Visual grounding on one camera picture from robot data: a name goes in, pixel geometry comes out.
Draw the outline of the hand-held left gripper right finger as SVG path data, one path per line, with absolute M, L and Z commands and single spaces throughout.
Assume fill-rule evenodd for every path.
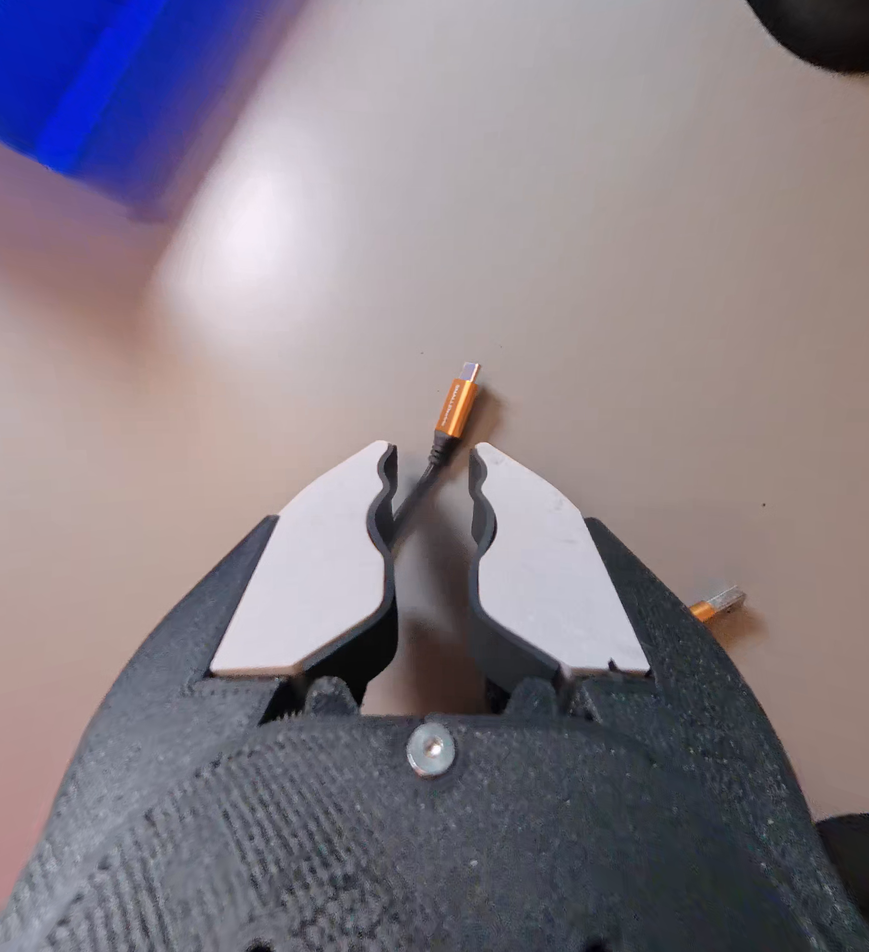
M 651 665 L 580 509 L 489 443 L 471 451 L 469 647 L 489 684 L 555 687 Z

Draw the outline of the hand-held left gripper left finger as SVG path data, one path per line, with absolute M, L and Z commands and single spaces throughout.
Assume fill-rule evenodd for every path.
M 302 489 L 273 531 L 210 663 L 215 677 L 344 682 L 361 703 L 398 644 L 397 450 L 378 440 Z

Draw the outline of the blue plastic bin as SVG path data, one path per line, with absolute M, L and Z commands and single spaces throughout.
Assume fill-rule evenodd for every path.
M 0 144 L 146 216 L 209 166 L 284 10 L 0 1 Z

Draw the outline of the black rounded object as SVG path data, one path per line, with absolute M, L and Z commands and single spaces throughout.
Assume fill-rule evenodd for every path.
M 800 60 L 869 74 L 869 1 L 750 1 L 761 25 Z

